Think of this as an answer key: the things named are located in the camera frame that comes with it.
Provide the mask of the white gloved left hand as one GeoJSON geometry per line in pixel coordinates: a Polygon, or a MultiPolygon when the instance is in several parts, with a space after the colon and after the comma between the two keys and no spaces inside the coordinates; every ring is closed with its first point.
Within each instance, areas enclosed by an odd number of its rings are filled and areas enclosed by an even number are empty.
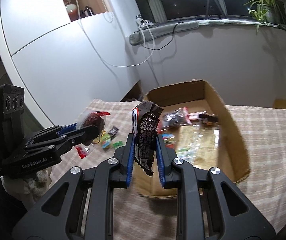
{"type": "Polygon", "coordinates": [[[5,191],[23,203],[34,205],[49,189],[52,167],[38,171],[31,178],[11,179],[1,176],[5,191]]]}

